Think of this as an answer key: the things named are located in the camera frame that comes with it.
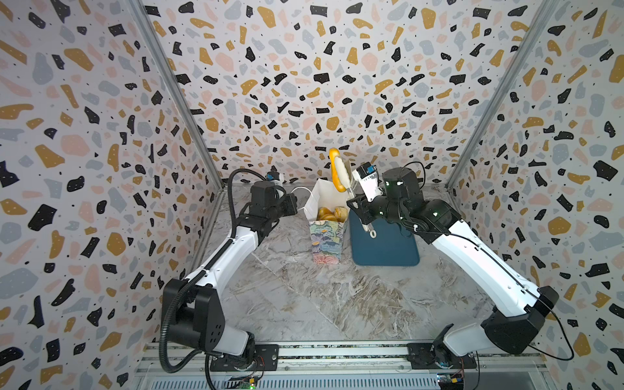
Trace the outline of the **small yellow bread roll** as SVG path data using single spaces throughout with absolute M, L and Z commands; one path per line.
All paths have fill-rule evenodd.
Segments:
M 338 221 L 336 215 L 330 209 L 326 207 L 320 207 L 318 209 L 317 220 L 318 221 L 332 221 L 332 222 Z

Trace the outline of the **floral paper bag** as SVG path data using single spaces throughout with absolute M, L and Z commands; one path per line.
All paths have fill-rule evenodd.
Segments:
M 312 189 L 306 191 L 309 193 L 307 200 L 298 209 L 309 225 L 313 261 L 320 265 L 336 265 L 341 261 L 348 219 L 344 223 L 318 221 L 317 215 L 320 207 L 326 207 L 333 213 L 338 206 L 348 209 L 347 193 L 338 192 L 330 180 L 324 179 L 316 180 Z

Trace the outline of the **twisted bread stick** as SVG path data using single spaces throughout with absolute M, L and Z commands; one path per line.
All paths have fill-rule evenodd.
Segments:
M 332 173 L 331 181 L 338 192 L 344 193 L 350 188 L 350 175 L 341 158 L 340 151 L 336 148 L 330 149 L 329 159 Z

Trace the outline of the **round bun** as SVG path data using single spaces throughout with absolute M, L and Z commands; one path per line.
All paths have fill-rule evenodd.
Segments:
M 344 223 L 348 219 L 349 210 L 344 206 L 338 206 L 334 210 L 334 216 L 339 223 Z

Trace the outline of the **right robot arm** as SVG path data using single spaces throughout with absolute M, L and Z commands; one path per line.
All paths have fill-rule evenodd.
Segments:
M 486 318 L 444 328 L 432 346 L 440 365 L 485 349 L 521 354 L 530 347 L 559 299 L 554 289 L 535 285 L 505 264 L 449 203 L 425 199 L 408 167 L 380 175 L 366 162 L 353 172 L 351 182 L 362 192 L 346 204 L 363 226 L 383 219 L 420 237 L 463 269 L 494 304 Z

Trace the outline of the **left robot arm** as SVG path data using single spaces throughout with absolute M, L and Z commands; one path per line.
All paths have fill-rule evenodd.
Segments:
M 220 295 L 279 221 L 297 214 L 297 197 L 276 180 L 254 183 L 250 194 L 217 250 L 185 279 L 165 285 L 159 360 L 167 372 L 198 354 L 233 358 L 245 367 L 255 359 L 253 334 L 226 323 Z

